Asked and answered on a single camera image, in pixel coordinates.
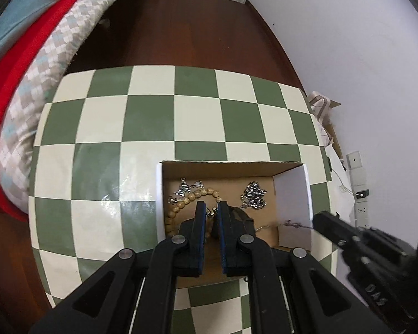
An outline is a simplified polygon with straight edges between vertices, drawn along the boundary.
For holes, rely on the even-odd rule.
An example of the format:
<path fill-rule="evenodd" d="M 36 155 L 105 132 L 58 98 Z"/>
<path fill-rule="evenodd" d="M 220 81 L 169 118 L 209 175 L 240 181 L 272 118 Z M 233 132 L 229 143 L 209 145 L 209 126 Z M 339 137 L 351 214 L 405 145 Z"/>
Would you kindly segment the white power strip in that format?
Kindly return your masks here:
<path fill-rule="evenodd" d="M 368 218 L 368 197 L 363 199 L 356 199 L 355 193 L 357 191 L 366 190 L 367 187 L 367 177 L 365 168 L 363 167 L 363 162 L 361 155 L 358 151 L 349 153 L 346 156 L 347 165 L 348 165 L 348 174 L 349 181 L 351 184 L 351 189 L 353 197 L 355 199 L 354 203 L 354 224 L 356 227 L 369 227 L 369 218 Z"/>

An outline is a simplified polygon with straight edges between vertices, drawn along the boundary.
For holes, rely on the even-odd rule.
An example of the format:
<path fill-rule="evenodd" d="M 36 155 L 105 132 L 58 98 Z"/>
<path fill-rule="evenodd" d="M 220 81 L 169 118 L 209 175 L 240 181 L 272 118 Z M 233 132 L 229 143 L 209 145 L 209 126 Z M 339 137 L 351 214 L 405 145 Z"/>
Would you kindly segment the white patterned tote bag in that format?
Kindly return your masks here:
<path fill-rule="evenodd" d="M 337 140 L 337 134 L 334 130 L 333 123 L 331 122 L 332 109 L 339 107 L 341 104 L 315 90 L 307 97 L 307 102 L 317 120 L 322 141 L 326 146 L 332 146 L 333 150 L 339 157 L 344 170 L 347 170 L 344 162 L 344 156 Z"/>

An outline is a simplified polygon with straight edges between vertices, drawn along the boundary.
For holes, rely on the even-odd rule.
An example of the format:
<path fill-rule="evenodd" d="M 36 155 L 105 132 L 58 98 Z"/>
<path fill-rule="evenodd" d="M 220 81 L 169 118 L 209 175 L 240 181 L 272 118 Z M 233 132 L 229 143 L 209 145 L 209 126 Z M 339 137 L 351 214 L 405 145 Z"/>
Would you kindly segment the black charger plug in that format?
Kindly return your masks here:
<path fill-rule="evenodd" d="M 361 191 L 357 191 L 355 193 L 355 197 L 356 199 L 363 199 L 363 198 L 367 198 L 369 196 L 369 190 L 361 190 Z"/>

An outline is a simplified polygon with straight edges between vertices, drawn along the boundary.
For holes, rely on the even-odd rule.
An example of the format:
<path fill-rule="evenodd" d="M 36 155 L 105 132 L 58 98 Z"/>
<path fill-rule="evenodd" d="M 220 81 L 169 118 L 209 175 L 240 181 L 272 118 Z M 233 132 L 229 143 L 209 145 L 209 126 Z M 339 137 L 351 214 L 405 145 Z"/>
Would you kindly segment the red bed sheet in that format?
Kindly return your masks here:
<path fill-rule="evenodd" d="M 77 0 L 59 0 L 39 17 L 0 60 L 0 128 L 9 102 L 37 53 Z M 0 185 L 0 213 L 21 222 L 28 215 L 15 206 Z"/>

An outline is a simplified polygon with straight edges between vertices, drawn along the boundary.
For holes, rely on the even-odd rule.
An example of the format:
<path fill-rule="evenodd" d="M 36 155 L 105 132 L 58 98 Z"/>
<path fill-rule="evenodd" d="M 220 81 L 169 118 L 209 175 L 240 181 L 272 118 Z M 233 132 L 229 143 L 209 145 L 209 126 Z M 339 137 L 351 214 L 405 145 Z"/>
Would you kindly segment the black smart band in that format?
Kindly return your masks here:
<path fill-rule="evenodd" d="M 229 214 L 232 224 L 243 232 L 255 235 L 254 220 L 239 207 L 229 206 Z"/>

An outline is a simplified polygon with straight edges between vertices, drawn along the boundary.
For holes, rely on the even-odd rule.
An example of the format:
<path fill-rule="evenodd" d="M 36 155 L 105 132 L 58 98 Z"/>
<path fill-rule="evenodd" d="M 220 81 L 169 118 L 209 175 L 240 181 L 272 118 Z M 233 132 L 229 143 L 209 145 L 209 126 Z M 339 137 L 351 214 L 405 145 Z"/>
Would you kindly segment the white cardboard box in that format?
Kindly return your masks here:
<path fill-rule="evenodd" d="M 218 191 L 222 200 L 239 207 L 247 185 L 259 184 L 265 191 L 266 206 L 260 210 L 245 209 L 254 220 L 257 236 L 271 247 L 313 249 L 313 204 L 307 166 L 301 162 L 204 162 L 163 161 L 155 167 L 155 209 L 157 238 L 166 237 L 166 227 L 178 231 L 179 224 L 195 214 L 195 203 L 190 203 L 167 219 L 171 205 L 167 199 L 186 179 L 192 184 L 200 181 L 205 187 Z"/>

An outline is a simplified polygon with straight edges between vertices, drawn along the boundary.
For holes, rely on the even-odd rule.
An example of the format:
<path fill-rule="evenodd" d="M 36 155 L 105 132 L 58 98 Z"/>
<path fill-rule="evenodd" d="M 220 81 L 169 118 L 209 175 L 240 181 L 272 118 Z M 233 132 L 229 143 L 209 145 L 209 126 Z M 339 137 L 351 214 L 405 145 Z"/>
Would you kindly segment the green white checkered table cover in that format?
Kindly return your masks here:
<path fill-rule="evenodd" d="M 330 160 L 304 93 L 218 69 L 135 66 L 66 75 L 44 106 L 28 199 L 31 243 L 53 310 L 34 333 L 289 333 L 324 322 L 334 245 L 239 238 L 247 274 L 220 257 L 218 191 L 186 179 L 167 219 L 206 203 L 199 277 L 179 277 L 186 238 L 157 238 L 155 167 L 163 161 L 301 162 L 313 215 L 331 210 Z"/>

